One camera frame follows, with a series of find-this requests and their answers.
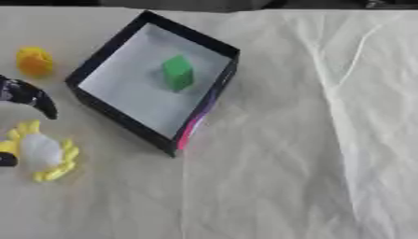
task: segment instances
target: black box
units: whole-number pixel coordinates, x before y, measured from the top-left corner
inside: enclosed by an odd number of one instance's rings
[[[163,60],[185,55],[195,81],[165,88]],[[172,157],[235,75],[240,51],[186,26],[144,11],[66,80],[85,105],[145,138]]]

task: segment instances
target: white fabric surface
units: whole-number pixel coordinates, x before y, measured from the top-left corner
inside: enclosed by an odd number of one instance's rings
[[[240,69],[184,155],[169,159],[81,105],[63,79],[138,13],[0,8],[0,74],[47,49],[34,82],[60,118],[0,104],[0,133],[41,118],[80,166],[36,184],[0,169],[0,238],[410,239],[418,236],[418,13],[163,15],[241,48]]]

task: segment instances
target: yellow petal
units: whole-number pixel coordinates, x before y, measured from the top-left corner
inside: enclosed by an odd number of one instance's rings
[[[0,142],[0,152],[11,153],[19,158],[18,143],[12,141]]]
[[[44,173],[43,172],[34,173],[34,181],[36,181],[36,182],[44,181]]]
[[[28,134],[28,126],[26,123],[22,122],[18,124],[18,132],[21,136],[25,136]]]
[[[65,151],[63,154],[63,161],[64,162],[71,162],[73,159],[78,156],[80,150],[77,147],[70,148],[69,150]]]
[[[63,150],[67,151],[73,146],[73,140],[67,138],[62,142]]]
[[[37,134],[39,133],[39,127],[41,122],[39,120],[34,120],[29,123],[29,134]]]
[[[15,129],[9,131],[7,133],[7,137],[13,141],[19,141],[21,139],[21,135],[19,134],[19,132]]]
[[[45,181],[53,181],[55,179],[58,179],[66,175],[69,171],[73,170],[75,167],[76,167],[76,164],[74,162],[62,163],[60,166],[45,172],[43,178]]]
[[[66,172],[63,172],[60,169],[55,169],[48,171],[44,174],[44,180],[45,181],[53,181],[61,176],[63,176]]]

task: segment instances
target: white pom pom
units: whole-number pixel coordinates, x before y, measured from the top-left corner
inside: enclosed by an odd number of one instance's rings
[[[20,148],[21,159],[33,172],[42,172],[62,162],[60,144],[43,134],[26,135],[21,140]]]

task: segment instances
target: yellow toy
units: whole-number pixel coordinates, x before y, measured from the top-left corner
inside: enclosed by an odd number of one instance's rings
[[[59,144],[39,132],[40,122],[22,122],[7,133],[9,140],[0,142],[0,152],[10,153],[24,161],[34,172],[37,182],[52,181],[66,175],[76,167],[74,159],[79,149],[71,139]]]
[[[29,77],[45,77],[52,72],[52,57],[38,47],[26,47],[19,49],[16,55],[16,63],[23,74]]]

